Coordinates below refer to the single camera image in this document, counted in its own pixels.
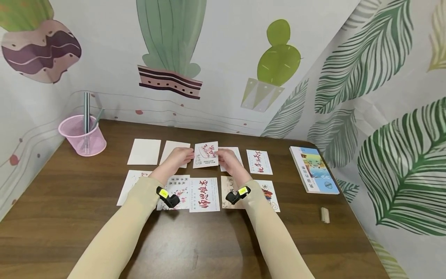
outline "stack of books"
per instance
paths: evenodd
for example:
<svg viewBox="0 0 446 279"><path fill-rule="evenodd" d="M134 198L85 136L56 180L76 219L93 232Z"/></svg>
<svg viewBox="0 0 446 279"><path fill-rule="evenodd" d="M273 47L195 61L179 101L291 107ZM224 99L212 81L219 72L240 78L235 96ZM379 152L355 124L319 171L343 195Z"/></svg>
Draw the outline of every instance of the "stack of books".
<svg viewBox="0 0 446 279"><path fill-rule="evenodd" d="M339 194L338 187L317 149L291 146L289 150L307 193Z"/></svg>

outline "pink mesh cup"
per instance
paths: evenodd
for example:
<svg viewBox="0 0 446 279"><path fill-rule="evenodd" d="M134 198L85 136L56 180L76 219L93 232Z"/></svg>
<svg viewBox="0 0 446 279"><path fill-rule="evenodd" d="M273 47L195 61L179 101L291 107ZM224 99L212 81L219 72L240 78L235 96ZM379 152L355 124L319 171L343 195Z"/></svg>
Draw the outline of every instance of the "pink mesh cup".
<svg viewBox="0 0 446 279"><path fill-rule="evenodd" d="M59 133L66 137L77 154L85 157L95 156L101 153L107 146L107 142L99 129L99 123L91 132L84 133L83 114L65 119L59 125ZM90 127L96 118L90 116Z"/></svg>

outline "palm leaf pattern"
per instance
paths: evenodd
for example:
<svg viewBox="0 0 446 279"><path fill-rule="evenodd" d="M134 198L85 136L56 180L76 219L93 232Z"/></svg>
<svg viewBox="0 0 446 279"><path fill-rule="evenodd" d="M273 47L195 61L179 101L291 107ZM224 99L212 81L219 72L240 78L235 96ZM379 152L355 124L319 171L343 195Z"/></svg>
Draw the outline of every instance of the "palm leaf pattern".
<svg viewBox="0 0 446 279"><path fill-rule="evenodd" d="M336 181L338 182L338 185L341 188L341 191L344 194L348 203L351 203L353 199L356 197L356 194L358 194L359 185L346 182L340 179L337 179Z"/></svg>
<svg viewBox="0 0 446 279"><path fill-rule="evenodd" d="M266 126L261 137L284 138L294 129L304 111L307 86L308 79L296 86Z"/></svg>
<svg viewBox="0 0 446 279"><path fill-rule="evenodd" d="M375 131L358 169L377 225L446 235L446 97Z"/></svg>
<svg viewBox="0 0 446 279"><path fill-rule="evenodd" d="M308 141L322 151L330 167L344 167L353 159L358 145L355 110L340 109L311 126Z"/></svg>
<svg viewBox="0 0 446 279"><path fill-rule="evenodd" d="M373 239L369 238L369 240L390 279L409 279L407 274L398 264L398 261L389 252L387 252L381 244L377 243Z"/></svg>
<svg viewBox="0 0 446 279"><path fill-rule="evenodd" d="M432 15L434 33L429 36L432 45L432 58L429 69L446 69L446 1L441 0Z"/></svg>
<svg viewBox="0 0 446 279"><path fill-rule="evenodd" d="M361 0L347 21L341 27L342 30L355 29L368 21L379 9L381 0Z"/></svg>
<svg viewBox="0 0 446 279"><path fill-rule="evenodd" d="M325 60L314 109L336 105L376 90L403 66L412 48L410 0L394 0Z"/></svg>

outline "wooden block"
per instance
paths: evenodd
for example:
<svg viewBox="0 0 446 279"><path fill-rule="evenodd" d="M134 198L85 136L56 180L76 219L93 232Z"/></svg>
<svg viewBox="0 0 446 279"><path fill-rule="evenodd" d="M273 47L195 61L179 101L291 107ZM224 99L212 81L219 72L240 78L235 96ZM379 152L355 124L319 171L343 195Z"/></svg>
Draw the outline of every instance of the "wooden block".
<svg viewBox="0 0 446 279"><path fill-rule="evenodd" d="M330 223L330 215L328 213L328 209L325 207L321 207L321 220L326 224Z"/></svg>

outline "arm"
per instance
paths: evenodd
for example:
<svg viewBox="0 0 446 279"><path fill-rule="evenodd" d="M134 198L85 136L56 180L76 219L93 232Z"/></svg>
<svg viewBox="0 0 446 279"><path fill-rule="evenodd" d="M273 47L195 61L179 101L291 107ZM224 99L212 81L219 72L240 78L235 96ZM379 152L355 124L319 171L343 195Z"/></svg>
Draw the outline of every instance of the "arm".
<svg viewBox="0 0 446 279"><path fill-rule="evenodd" d="M157 205L158 186L164 185L154 178L139 178L123 206L91 241L68 279L119 278L133 254L144 224Z"/></svg>
<svg viewBox="0 0 446 279"><path fill-rule="evenodd" d="M219 164L234 177L235 186L248 186L251 189L251 193L242 203L251 220L271 277L314 279L282 220L266 200L260 185L252 180L234 152L218 150L217 154Z"/></svg>

